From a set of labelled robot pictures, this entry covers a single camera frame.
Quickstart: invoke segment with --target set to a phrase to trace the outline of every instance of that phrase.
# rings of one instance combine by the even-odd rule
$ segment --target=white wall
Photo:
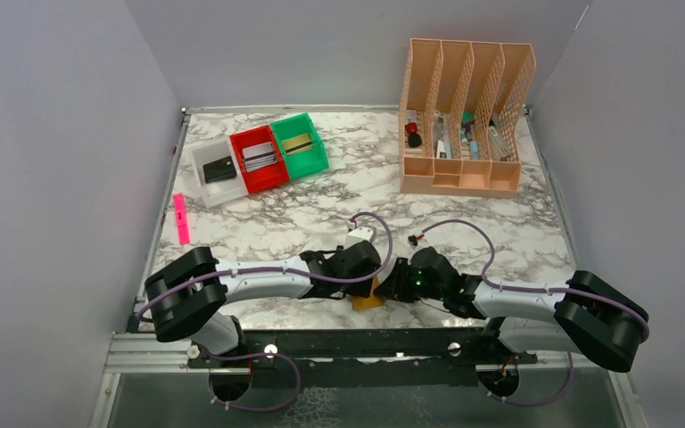
[[[685,2],[596,0],[532,112],[582,267],[649,312],[632,370],[685,426]]]
[[[121,0],[0,2],[0,427],[87,426],[180,120]]]
[[[397,104],[411,37],[532,43],[530,99],[590,0],[127,0],[189,107]]]

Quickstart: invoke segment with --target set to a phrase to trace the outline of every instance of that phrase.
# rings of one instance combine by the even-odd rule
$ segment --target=wire
[[[492,282],[488,277],[487,277],[487,269],[490,268],[490,265],[492,264],[493,261],[495,261],[495,245],[492,244],[492,240],[490,237],[477,225],[474,223],[471,223],[469,221],[461,220],[460,218],[449,218],[447,220],[442,220],[438,221],[437,223],[434,223],[431,226],[425,227],[421,233],[425,234],[429,232],[430,230],[434,229],[437,226],[442,226],[446,225],[449,223],[459,223],[461,225],[466,225],[471,228],[473,228],[476,232],[479,233],[484,238],[484,241],[487,242],[487,245],[490,247],[490,258],[487,260],[487,262],[484,264],[484,267],[482,267],[482,280],[487,283],[490,287],[497,289],[497,290],[508,290],[511,292],[537,292],[537,293],[542,293],[542,292],[562,292],[562,293],[568,293],[568,294],[575,294],[577,296],[582,296],[586,297],[588,299],[592,299],[595,301],[599,301],[602,303],[606,303],[614,308],[620,309],[623,312],[626,312],[627,314],[631,315],[634,317],[634,319],[637,320],[637,322],[640,324],[642,327],[642,341],[646,341],[649,337],[649,326],[648,322],[645,318],[643,318],[640,314],[638,314],[635,310],[628,308],[627,306],[623,305],[622,303],[619,303],[615,300],[611,300],[602,296],[598,296],[597,294],[593,294],[591,292],[583,292],[581,290],[575,290],[573,288],[563,288],[563,287],[553,287],[553,288],[528,288],[528,287],[517,287],[513,285],[502,285],[498,284],[495,282]],[[489,390],[487,390],[484,385],[482,387],[487,390],[487,395],[490,397],[493,397],[494,399],[497,399],[499,401],[502,401],[506,404],[511,404],[514,406],[521,406],[521,407],[536,407],[536,406],[544,406],[546,404],[552,403],[553,401],[560,399],[563,397],[567,392],[568,389],[571,388],[571,383],[574,380],[574,359],[571,356],[571,353],[568,352],[568,378],[565,381],[565,384],[563,385],[563,388],[560,389],[554,396],[544,399],[542,401],[536,401],[536,402],[523,402],[523,401],[514,401],[512,399],[507,399],[500,397],[498,395],[493,394]]]
[[[508,374],[506,366],[508,366],[508,364],[510,364],[511,361],[514,361],[516,363],[516,371],[518,371],[518,359],[516,359],[515,355],[511,355],[510,357],[508,357],[508,361],[506,361],[506,364],[504,364],[502,367],[503,377],[506,377],[506,375]]]
[[[431,226],[427,226],[424,230],[422,230],[422,234],[425,234],[426,232],[434,229],[437,226],[442,226],[446,225],[448,223],[459,223],[461,225],[466,225],[471,228],[473,228],[476,232],[481,235],[485,241],[487,241],[487,244],[490,247],[490,258],[487,260],[487,263],[484,264],[484,267],[482,267],[482,280],[487,283],[490,287],[496,289],[496,290],[508,290],[510,292],[537,292],[537,293],[548,293],[548,292],[562,292],[562,293],[568,293],[568,294],[575,294],[577,296],[582,296],[587,299],[599,301],[601,303],[605,303],[607,305],[610,305],[616,309],[619,309],[623,312],[626,312],[630,316],[632,316],[637,323],[640,325],[642,328],[642,342],[646,341],[649,337],[649,325],[648,322],[645,318],[642,317],[637,311],[634,309],[631,309],[627,307],[626,305],[619,303],[615,300],[608,299],[606,297],[598,296],[597,294],[593,294],[591,292],[583,292],[581,290],[576,290],[574,288],[564,288],[564,287],[553,287],[553,288],[529,288],[529,287],[517,287],[513,285],[503,285],[503,284],[498,284],[493,282],[487,277],[487,269],[490,268],[490,265],[492,264],[493,261],[495,261],[495,245],[492,244],[492,240],[490,237],[477,225],[474,223],[461,220],[460,218],[449,218],[447,220],[442,220],[438,221],[437,223],[434,223]]]
[[[298,365],[295,364],[295,361],[293,361],[292,358],[286,356],[285,354],[278,354],[278,353],[268,353],[268,352],[256,352],[253,354],[246,354],[246,355],[239,355],[237,357],[221,357],[219,355],[215,355],[210,353],[208,350],[206,352],[209,353],[209,358],[216,359],[218,361],[240,361],[243,359],[250,359],[250,358],[257,358],[257,357],[277,357],[281,358],[288,363],[290,363],[290,367],[293,368],[293,371],[295,372],[295,389],[293,390],[293,394],[290,396],[289,399],[286,399],[285,401],[276,404],[275,406],[269,406],[269,407],[254,407],[254,406],[245,406],[245,404],[238,404],[234,403],[232,401],[223,401],[219,398],[217,398],[216,393],[214,393],[214,389],[211,384],[211,380],[209,380],[209,393],[211,394],[211,404],[214,403],[219,403],[222,406],[225,407],[225,409],[230,409],[230,408],[237,408],[239,410],[245,410],[248,412],[259,412],[259,413],[268,413],[268,412],[275,412],[277,410],[280,410],[282,408],[290,406],[295,399],[298,398],[299,395],[301,395],[301,370],[298,369]]]
[[[362,281],[367,281],[368,279],[372,279],[375,276],[377,276],[380,272],[384,270],[384,268],[387,267],[388,263],[390,262],[390,257],[392,256],[392,232],[390,231],[390,228],[387,226],[387,223],[385,223],[384,219],[377,216],[373,212],[368,212],[368,211],[361,211],[353,217],[351,217],[351,222],[353,222],[354,225],[357,225],[358,223],[356,222],[356,218],[362,217],[362,216],[368,216],[373,218],[374,220],[378,221],[381,225],[382,228],[384,229],[384,233],[387,235],[387,255],[384,257],[384,262],[372,273],[366,275],[366,276],[361,276],[358,278],[350,278],[350,279],[341,279],[341,278],[332,278],[331,276],[324,276],[324,275],[319,275],[319,274],[314,274],[312,272],[306,272],[300,269],[296,269],[294,267],[280,267],[280,266],[262,266],[262,267],[244,267],[240,269],[235,269],[233,270],[218,270],[216,272],[211,272],[206,275],[201,275],[197,276],[195,278],[192,278],[188,281],[183,282],[182,284],[178,284],[170,289],[168,289],[166,292],[163,292],[162,294],[159,294],[155,298],[151,299],[148,301],[148,303],[144,304],[140,310],[137,311],[136,317],[138,320],[146,322],[146,323],[152,323],[153,320],[145,317],[143,314],[146,312],[146,310],[158,305],[161,303],[162,300],[168,298],[172,294],[176,292],[181,292],[187,287],[190,287],[191,285],[198,284],[200,282],[206,281],[207,279],[212,279],[212,278],[217,278],[219,276],[228,276],[228,275],[244,275],[244,274],[257,274],[259,272],[282,272],[282,273],[288,273],[288,274],[294,274],[294,275],[299,275],[299,276],[305,276],[307,278],[311,279],[317,279],[321,281],[327,281],[330,283],[336,283],[336,284],[345,284],[345,285],[351,285],[351,284],[357,284]]]
[[[426,305],[426,306],[428,306],[428,307],[430,307],[430,308],[432,308],[432,309],[434,309],[434,310],[439,310],[440,312],[444,312],[444,313],[446,313],[446,314],[449,314],[449,313],[450,313],[449,310],[440,309],[440,308],[437,308],[436,306],[430,305],[429,303],[426,302],[426,300],[419,300],[419,302],[421,302],[421,304]]]
[[[574,357],[571,356],[571,352],[567,352],[566,354],[568,354],[568,376],[565,379],[565,383],[555,395],[548,397],[546,399],[542,399],[540,401],[516,401],[514,399],[509,399],[508,397],[501,397],[497,394],[494,394],[490,390],[488,390],[483,383],[479,382],[479,384],[482,385],[482,388],[484,388],[485,391],[487,391],[487,395],[489,397],[492,397],[497,401],[501,401],[504,404],[510,404],[511,406],[519,407],[545,406],[563,397],[568,392],[568,390],[571,389],[571,385],[574,383]]]

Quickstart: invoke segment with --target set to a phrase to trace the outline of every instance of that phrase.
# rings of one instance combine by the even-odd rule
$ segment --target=blue pen
[[[469,146],[471,147],[471,159],[479,160],[479,143],[476,140],[471,140]]]

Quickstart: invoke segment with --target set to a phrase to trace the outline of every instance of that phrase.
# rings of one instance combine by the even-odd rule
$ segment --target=tabletop
[[[463,218],[492,239],[497,256],[488,275],[507,280],[552,282],[574,271],[556,208],[524,116],[516,127],[523,163],[513,199],[484,199],[399,191],[398,118],[394,111],[312,112],[324,141],[329,169],[279,187],[207,209],[200,199],[189,150],[293,113],[203,113],[191,117],[172,193],[186,199],[191,242],[179,244],[171,201],[166,208],[153,271],[197,246],[215,258],[241,261],[285,259],[306,250],[330,250],[343,243],[347,220],[359,211],[382,216],[392,230],[393,257],[410,253],[408,235],[446,218]],[[359,222],[378,226],[375,221]],[[386,253],[379,234],[375,247]],[[489,257],[484,239],[462,225],[434,229],[429,243],[461,273],[478,274]],[[477,325],[423,303],[387,301],[355,311],[349,300],[240,301],[220,312],[235,315],[245,329],[413,328]],[[149,330],[150,325],[141,325]]]

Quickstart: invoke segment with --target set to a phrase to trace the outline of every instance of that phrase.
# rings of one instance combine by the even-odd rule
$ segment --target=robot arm
[[[381,260],[371,244],[373,238],[374,229],[357,227],[336,251],[305,251],[273,262],[216,260],[208,247],[195,248],[145,282],[149,300],[168,294],[152,306],[157,339],[190,339],[212,354],[225,355],[240,344],[241,330],[236,318],[218,313],[222,305],[266,297],[332,298],[338,292],[369,297],[371,279],[352,284],[328,279],[359,278],[375,272]],[[641,343],[640,325],[619,309],[561,292],[518,291],[577,288],[616,300],[647,319],[642,308],[588,272],[579,271],[559,284],[493,280],[508,287],[499,290],[480,276],[460,274],[429,246],[392,264],[375,295],[402,302],[436,299],[457,317],[496,320],[488,334],[505,349],[501,351],[504,355],[527,350],[579,352],[606,369],[626,372]],[[215,276],[217,269],[229,275]],[[191,278],[210,274],[213,276],[194,286],[170,292]]]

